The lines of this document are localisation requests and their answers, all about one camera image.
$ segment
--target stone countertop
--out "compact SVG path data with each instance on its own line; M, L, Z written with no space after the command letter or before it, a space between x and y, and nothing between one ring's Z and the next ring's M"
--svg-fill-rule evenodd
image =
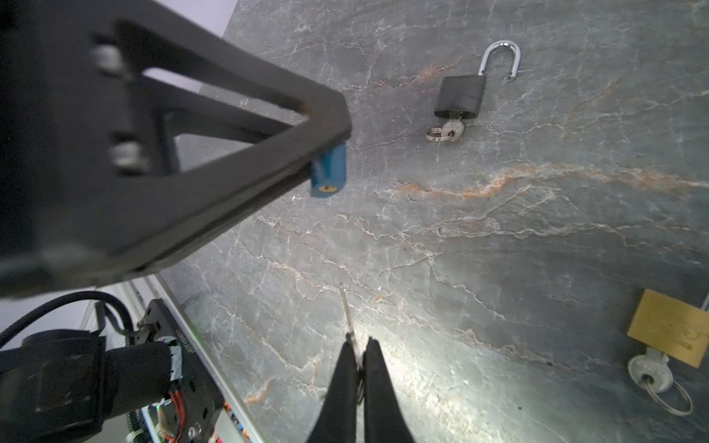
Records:
M503 38L518 78L495 51L480 116L427 141L441 79ZM419 443L709 439L704 369L671 363L688 418L625 370L643 288L709 289L707 0L240 0L225 39L342 91L354 126L342 192L304 184L163 272L268 438L318 416L343 282Z

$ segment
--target open padlock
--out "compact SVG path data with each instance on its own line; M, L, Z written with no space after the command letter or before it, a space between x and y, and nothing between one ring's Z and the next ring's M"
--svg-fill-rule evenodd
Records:
M458 75L443 77L438 91L438 102L433 111L436 117L447 118L442 127L431 128L426 133L426 138L442 142L457 140L463 135L465 125L462 120L475 118L480 113L485 93L485 68L491 52L498 47L509 47L515 55L510 70L510 79L517 77L520 68L522 52L517 43L512 40L499 40L485 49L480 61L477 75Z

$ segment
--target metal ring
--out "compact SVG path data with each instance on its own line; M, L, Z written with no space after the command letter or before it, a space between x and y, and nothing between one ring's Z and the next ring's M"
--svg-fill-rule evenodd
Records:
M645 383L643 383L643 387L647 391L648 394L650 394L650 397L652 397L652 400L655 400L656 403L660 404L668 413L678 415L680 417L684 417L686 415L690 415L692 411L694 411L694 403L692 403L692 398L689 396L689 393L679 385L676 381L673 381L672 384L674 387L679 391L680 395L684 398L684 400L687 402L688 408L687 410L679 410L671 407L667 403L665 403L655 391L652 390L650 387L650 382L649 380L646 380Z
M450 140L453 136L452 135L441 135L441 130L442 128L431 128L426 132L426 138L431 140L432 142L444 142L446 140Z

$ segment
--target padlock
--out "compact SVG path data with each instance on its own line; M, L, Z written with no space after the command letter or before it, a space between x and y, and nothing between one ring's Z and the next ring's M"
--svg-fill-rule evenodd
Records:
M485 66L490 53L500 46L509 47L514 53L510 79L517 77L521 58L520 47L511 40L499 40L485 50L477 75L443 78L438 91L438 102L433 111L436 117L468 119L478 116L485 92Z

